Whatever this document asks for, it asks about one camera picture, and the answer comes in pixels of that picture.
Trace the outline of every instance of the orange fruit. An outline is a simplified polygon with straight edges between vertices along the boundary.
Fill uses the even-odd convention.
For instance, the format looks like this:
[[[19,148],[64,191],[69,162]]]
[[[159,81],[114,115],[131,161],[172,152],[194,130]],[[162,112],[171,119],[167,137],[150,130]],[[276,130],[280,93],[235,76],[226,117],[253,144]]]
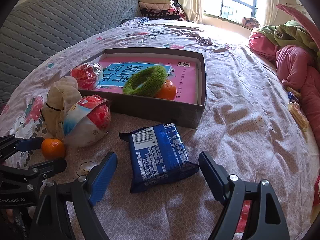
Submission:
[[[176,86],[170,81],[166,80],[161,89],[154,96],[155,98],[162,98],[167,100],[174,100],[176,98],[177,89]]]
[[[58,139],[44,139],[41,144],[42,155],[47,160],[64,158],[66,149],[62,141]]]

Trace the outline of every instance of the stack of blankets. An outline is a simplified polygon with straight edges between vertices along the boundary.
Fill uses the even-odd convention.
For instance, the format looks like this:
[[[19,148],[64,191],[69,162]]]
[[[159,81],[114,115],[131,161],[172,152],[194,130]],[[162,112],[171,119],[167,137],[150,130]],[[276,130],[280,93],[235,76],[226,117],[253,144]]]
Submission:
[[[166,19],[186,21],[182,7],[173,0],[139,0],[142,17],[150,20]]]

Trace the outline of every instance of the gray quilted headboard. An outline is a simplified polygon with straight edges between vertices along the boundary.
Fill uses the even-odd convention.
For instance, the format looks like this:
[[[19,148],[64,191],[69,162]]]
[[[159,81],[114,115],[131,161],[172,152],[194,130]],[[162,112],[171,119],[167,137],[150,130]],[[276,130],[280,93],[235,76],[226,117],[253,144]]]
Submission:
[[[28,0],[16,6],[0,29],[0,112],[49,57],[140,15],[138,0]]]

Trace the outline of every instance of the blue snack package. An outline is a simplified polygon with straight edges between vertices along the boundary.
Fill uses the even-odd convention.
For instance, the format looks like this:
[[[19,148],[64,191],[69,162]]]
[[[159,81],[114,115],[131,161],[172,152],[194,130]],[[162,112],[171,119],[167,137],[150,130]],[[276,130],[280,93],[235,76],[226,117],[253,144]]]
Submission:
[[[297,103],[300,105],[299,99],[292,92],[288,92],[288,98],[290,103]]]
[[[186,179],[199,171],[199,165],[188,160],[173,123],[119,133],[119,137],[129,142],[133,172],[131,193]]]

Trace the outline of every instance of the window sill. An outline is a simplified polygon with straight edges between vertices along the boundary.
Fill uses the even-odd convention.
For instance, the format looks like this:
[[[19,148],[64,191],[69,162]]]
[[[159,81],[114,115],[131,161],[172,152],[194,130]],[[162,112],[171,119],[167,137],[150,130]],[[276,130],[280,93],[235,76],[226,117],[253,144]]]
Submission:
[[[229,19],[226,19],[226,18],[223,18],[223,17],[220,17],[220,16],[216,16],[216,15],[212,15],[212,14],[209,14],[209,13],[203,13],[203,15],[207,16],[207,17],[211,17],[211,18],[217,18],[217,19],[220,19],[222,21],[225,21],[225,22],[229,22],[229,23],[232,23],[232,24],[235,24],[235,25],[239,25],[241,27],[244,27],[250,31],[252,31],[252,29],[248,28],[247,26],[241,24],[241,23],[238,23],[238,22],[234,22],[234,21],[231,21]]]

